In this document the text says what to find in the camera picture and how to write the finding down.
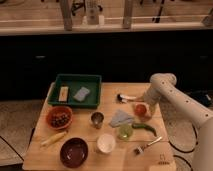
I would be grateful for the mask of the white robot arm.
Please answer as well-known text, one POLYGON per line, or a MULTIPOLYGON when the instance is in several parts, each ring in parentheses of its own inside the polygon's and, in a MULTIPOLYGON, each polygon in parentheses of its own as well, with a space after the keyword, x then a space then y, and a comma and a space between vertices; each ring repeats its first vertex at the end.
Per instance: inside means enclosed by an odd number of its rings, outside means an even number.
POLYGON ((198 129, 198 144, 192 160, 193 171, 213 171, 213 111, 178 90, 172 73, 155 73, 142 99, 150 106, 164 96, 198 129))

